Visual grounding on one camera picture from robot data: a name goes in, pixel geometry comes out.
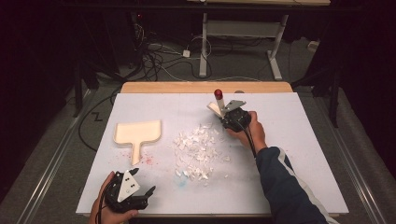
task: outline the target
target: sleeve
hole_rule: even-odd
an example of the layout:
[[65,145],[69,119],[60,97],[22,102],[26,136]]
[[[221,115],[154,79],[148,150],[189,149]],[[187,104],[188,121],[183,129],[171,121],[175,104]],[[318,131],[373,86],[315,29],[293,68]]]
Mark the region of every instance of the sleeve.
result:
[[329,217],[305,182],[295,175],[282,149],[260,150],[256,163],[275,223],[338,223]]

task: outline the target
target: white tabletop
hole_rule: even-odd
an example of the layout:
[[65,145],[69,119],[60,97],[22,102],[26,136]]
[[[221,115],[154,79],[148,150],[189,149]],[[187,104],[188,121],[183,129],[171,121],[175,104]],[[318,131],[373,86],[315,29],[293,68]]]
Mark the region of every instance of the white tabletop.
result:
[[[224,99],[243,100],[245,110],[258,112],[268,146],[282,147],[295,173],[310,186],[330,214],[347,213],[318,140],[296,93],[224,93]],[[160,119],[162,137],[142,146],[142,160],[135,179],[142,186],[135,195],[157,188],[140,216],[269,216],[259,173],[251,151],[226,134],[218,118],[206,108],[213,93],[121,93],[117,96],[102,142],[92,165],[77,213],[89,214],[92,202],[110,171],[132,169],[131,149],[113,141],[116,123]],[[207,180],[191,181],[177,164],[174,140],[210,126],[219,155],[206,164],[213,172]]]

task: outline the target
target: desk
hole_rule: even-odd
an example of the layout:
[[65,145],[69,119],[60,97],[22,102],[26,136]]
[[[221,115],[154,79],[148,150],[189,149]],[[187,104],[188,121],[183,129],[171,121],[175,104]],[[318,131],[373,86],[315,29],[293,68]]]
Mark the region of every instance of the desk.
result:
[[[250,150],[231,138],[216,116],[205,106],[221,88],[226,102],[247,101],[246,110],[256,110],[266,128],[267,143],[284,148],[295,173],[313,190],[332,215],[347,213],[347,206],[309,124],[297,93],[287,83],[266,82],[131,82],[117,96],[101,145],[78,204],[78,214],[91,211],[92,201],[110,170],[132,169],[130,147],[114,143],[117,123],[160,119],[162,136],[142,147],[135,175],[142,192],[157,186],[142,217],[263,217],[270,216],[262,194],[259,174]],[[213,172],[206,180],[177,176],[174,140],[197,127],[213,129],[218,158],[207,165]],[[230,158],[230,163],[223,159]]]
[[[225,4],[253,4],[253,5],[284,5],[284,6],[328,6],[330,0],[206,0],[208,3],[225,3]],[[207,13],[204,13],[203,31],[202,31],[202,53],[200,61],[200,77],[206,77],[207,56],[206,42],[208,35],[226,35],[226,36],[253,36],[253,37],[274,37],[274,47],[267,50],[267,57],[271,66],[275,80],[282,80],[279,67],[276,62],[276,53],[282,39],[283,32],[286,28],[286,22],[289,15],[283,15],[281,22],[259,22],[259,21],[212,21],[207,19]]]

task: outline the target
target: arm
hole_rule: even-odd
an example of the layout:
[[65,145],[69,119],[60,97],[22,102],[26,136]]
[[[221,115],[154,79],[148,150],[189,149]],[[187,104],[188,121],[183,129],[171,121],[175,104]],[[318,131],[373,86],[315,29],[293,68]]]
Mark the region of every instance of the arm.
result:
[[[284,151],[278,147],[267,147],[265,132],[257,120],[256,112],[251,111],[249,114],[251,122],[248,131],[257,154],[262,190],[270,203],[275,223],[337,223],[329,217],[304,181],[294,174]],[[227,132],[249,147],[248,138],[243,132]]]

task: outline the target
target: table leg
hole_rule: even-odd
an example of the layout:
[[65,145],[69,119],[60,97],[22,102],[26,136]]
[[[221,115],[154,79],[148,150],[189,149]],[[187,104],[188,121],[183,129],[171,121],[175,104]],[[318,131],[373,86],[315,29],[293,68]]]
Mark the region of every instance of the table leg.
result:
[[207,13],[204,13],[204,18],[202,21],[202,51],[201,51],[201,61],[199,65],[199,77],[206,77],[206,63],[207,63],[206,38],[207,38]]
[[279,27],[277,29],[274,49],[267,51],[268,60],[270,62],[271,69],[273,71],[275,80],[282,80],[282,76],[280,75],[280,71],[279,71],[279,66],[277,66],[277,62],[276,62],[276,53],[279,48],[280,41],[282,40],[282,35],[283,35],[283,32],[285,31],[286,22],[288,21],[288,17],[289,17],[289,15],[284,15],[282,17],[282,22],[279,24]]

